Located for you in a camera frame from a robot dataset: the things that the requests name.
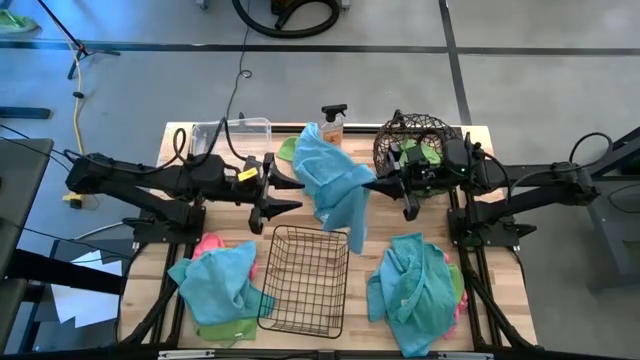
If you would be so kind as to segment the pink microfiber towel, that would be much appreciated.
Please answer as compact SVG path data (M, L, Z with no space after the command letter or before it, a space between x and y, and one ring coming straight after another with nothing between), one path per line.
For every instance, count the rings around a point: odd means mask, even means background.
M197 260L202 254L216 249L227 249L223 239L214 233L205 233L196 245L192 260Z
M448 254L444 254L444 259L445 259L445 262L446 262L446 264L447 264L447 265L448 265L449 263L453 263L453 262L452 262L452 260L451 260L451 257L450 257ZM466 295L466 300L465 300L465 302L461 302L461 303L459 303L459 304L457 304L457 303L456 303L456 308L455 308L455 311L454 311L454 324L449 328L448 332L447 332L447 333L445 333L445 334L443 335L443 337L444 337L445 339L449 339L449 338L451 338L451 337L452 337L452 335L454 334L454 332L455 332L455 330L456 330L456 326L457 326L457 324L458 324L458 322L459 322L459 319L460 319L461 313L462 313L463 311L465 311L465 310L466 310L466 308L468 307L468 295L467 295L467 291L465 292L465 295Z

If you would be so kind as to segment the grey metal stand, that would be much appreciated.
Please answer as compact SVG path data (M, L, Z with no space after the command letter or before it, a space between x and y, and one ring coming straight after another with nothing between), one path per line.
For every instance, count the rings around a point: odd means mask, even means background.
M591 289L640 287L640 127L616 140L591 175L601 195L588 211L605 257Z

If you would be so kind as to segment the white paper sheets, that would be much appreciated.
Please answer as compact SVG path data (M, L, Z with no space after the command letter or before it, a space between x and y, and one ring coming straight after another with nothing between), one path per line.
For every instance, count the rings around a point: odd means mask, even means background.
M113 275L122 275L122 261L109 261L99 250L86 253L73 264L100 270ZM74 320L76 328L115 319L119 296L91 290L76 289L64 285L51 286L58 319L64 323Z

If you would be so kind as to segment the black aluminium rig frame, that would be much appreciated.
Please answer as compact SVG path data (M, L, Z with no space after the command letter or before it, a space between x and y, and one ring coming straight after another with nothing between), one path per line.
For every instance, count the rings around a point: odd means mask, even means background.
M373 141L379 124L346 125L342 149L356 162L366 163L373 169ZM271 150L277 151L286 137L301 132L302 123L272 125ZM247 225L248 205L237 207L230 203L207 203L204 229L219 235L227 246L254 240L257 246L258 274L254 284L262 290L268 255L274 229L279 225L301 226L319 229L320 222L313 216L312 202L302 190L286 190L278 198L304 201L301 208L273 218L264 225L262 235L251 233ZM449 195L427 199L421 205L418 218L406 222L400 209L400 201L375 193L368 205L368 238L362 255L350 253L347 288L344 306L344 325L336 339L303 336L258 328L254 341L240 341L229 351L199 338L194 331L191 314L185 310L180 320L178 341L180 349L215 349L216 358L244 356L251 351L269 352L268 357L284 356L295 351L322 353L333 351L335 360L402 359L390 327L384 322L371 323L367 317L366 281L380 264L384 249L390 245L391 236L422 232L425 240L438 245L459 263L457 249L449 238L446 212L451 207ZM121 304L118 339L123 340L143 320L160 294L166 268L176 260L168 256L169 245L150 244L133 261ZM511 250L490 247L485 250L488 279L494 300L512 325L526 340L537 344L531 318L522 267ZM472 335L469 312L461 314L455 331L448 339L438 340L432 347L441 352L471 352Z

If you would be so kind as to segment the clear plastic bin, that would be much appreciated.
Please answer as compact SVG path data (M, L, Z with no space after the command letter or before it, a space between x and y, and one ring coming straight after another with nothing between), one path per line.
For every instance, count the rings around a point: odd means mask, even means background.
M212 153L222 156L227 162L243 162L234 155L230 146L239 156L255 156L258 160L271 151L271 123L266 118L228 120L228 132L221 127L217 133L218 125L219 121L214 121L200 122L193 126L190 151L194 155L204 154L213 140L216 142Z

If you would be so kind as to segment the green cloth on floor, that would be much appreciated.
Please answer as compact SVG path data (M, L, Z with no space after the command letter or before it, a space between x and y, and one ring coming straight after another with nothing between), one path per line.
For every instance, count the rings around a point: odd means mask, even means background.
M7 9L0 9L0 35L27 33L38 28L31 18L12 14Z

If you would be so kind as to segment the black tripod stand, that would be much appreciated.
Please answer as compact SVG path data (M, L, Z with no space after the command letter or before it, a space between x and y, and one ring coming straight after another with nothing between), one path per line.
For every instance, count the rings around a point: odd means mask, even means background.
M72 80L75 75L80 75L80 61L95 54L104 54L110 56L120 56L121 53L113 50L91 50L85 46L85 44L77 39L72 33L62 24L59 18L53 13L44 0L36 0L40 7L46 12L51 19L55 27L62 34L63 39L67 42L67 45L71 49L73 55L73 62L70 66L70 70L67 74L67 79Z

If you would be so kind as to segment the dark grey desk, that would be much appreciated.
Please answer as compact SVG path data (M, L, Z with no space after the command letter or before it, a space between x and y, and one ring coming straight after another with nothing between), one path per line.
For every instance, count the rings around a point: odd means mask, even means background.
M46 170L51 139L0 139L0 355L11 334L26 280L8 268Z

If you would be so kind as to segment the orange spray bottle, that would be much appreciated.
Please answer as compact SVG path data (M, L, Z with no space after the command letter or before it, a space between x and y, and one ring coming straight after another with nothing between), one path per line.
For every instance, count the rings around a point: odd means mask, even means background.
M327 105L321 108L324 121L320 125L320 132L324 141L337 147L341 146L347 109L346 104Z

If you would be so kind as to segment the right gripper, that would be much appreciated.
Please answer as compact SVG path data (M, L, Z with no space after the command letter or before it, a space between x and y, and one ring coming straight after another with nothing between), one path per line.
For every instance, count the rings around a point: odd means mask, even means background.
M394 200L403 198L404 217L407 221L413 221L421 208L417 192L430 192L433 186L441 187L440 177L444 176L444 167L440 162L431 162L420 144L405 148L400 144L392 144L389 147L389 160L393 176L377 178L364 184L364 188Z

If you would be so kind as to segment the black floor bar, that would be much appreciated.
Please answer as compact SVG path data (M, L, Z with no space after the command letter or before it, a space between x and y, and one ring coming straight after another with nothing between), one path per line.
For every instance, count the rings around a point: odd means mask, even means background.
M51 111L47 108L0 106L0 118L49 119Z

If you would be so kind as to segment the black woven round basket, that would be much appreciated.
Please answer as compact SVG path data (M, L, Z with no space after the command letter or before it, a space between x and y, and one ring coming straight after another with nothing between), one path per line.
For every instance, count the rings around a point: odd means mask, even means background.
M392 165L389 160L389 147L401 141L414 139L432 146L441 157L444 176L440 177L441 187L433 186L430 192L417 192L421 198L432 197L447 192L456 186L458 173L446 169L445 143L459 139L461 132L449 126L441 119L429 114L404 114L397 110L392 119L382 125L374 139L373 159L377 178L391 177Z

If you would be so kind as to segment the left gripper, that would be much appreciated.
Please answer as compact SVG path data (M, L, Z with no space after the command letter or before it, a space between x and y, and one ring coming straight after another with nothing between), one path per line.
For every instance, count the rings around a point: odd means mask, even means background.
M263 217L271 220L284 212L302 206L299 201L267 197L269 184L278 190L303 189L305 185L281 173L274 165L274 154L267 152L262 161L248 156L242 170L232 180L231 200L236 205L251 204L248 224L252 233L260 235Z

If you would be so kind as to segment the green microfiber towel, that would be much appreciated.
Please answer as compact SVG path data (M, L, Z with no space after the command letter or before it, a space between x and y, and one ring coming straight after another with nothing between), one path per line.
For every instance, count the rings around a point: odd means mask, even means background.
M292 162L298 145L299 136L287 137L281 144L277 157L281 160Z
M210 342L253 341L256 338L257 321L245 318L217 325L199 325L197 335Z
M461 302L465 302L465 284L464 284L464 276L456 264L449 263L448 269L451 277L451 282L454 290L455 301L457 304Z
M401 165L438 166L441 157L436 150L425 142L407 139L400 142Z

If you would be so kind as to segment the teal microfiber towel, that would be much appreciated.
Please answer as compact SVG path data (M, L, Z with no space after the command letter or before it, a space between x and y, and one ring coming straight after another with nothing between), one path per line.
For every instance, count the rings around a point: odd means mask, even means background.
M386 318L402 354L422 357L454 324L457 306L443 251L420 233L395 236L380 269Z

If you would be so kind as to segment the black wire rectangular basket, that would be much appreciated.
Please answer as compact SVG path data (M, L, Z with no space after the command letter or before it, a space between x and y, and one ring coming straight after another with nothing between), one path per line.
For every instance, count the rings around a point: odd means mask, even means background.
M258 326L338 338L344 324L349 258L344 232L277 226L264 272Z

